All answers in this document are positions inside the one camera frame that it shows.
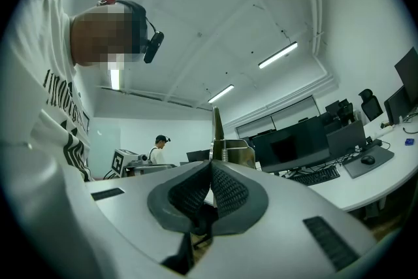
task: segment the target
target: fluorescent light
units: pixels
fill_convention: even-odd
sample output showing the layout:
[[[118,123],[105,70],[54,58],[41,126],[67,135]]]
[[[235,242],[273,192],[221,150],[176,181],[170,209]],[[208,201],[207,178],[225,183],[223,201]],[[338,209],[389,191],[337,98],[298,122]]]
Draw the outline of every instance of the fluorescent light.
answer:
[[[110,70],[110,82],[112,83],[112,90],[119,89],[119,70]]]
[[[290,44],[289,46],[287,46],[286,48],[281,49],[279,52],[275,53],[273,56],[270,56],[265,61],[262,61],[259,64],[260,69],[262,69],[263,67],[266,67],[267,65],[273,63],[274,61],[276,61],[277,59],[281,58],[282,56],[288,54],[293,49],[296,49],[297,46],[298,46],[298,42],[294,42],[294,43]]]
[[[208,103],[213,103],[215,100],[218,100],[220,97],[222,97],[222,95],[228,93],[229,91],[231,91],[234,88],[233,85],[228,86],[227,88],[225,88],[223,91],[220,91],[217,95],[215,95],[213,98],[211,98],[211,100],[208,101]]]

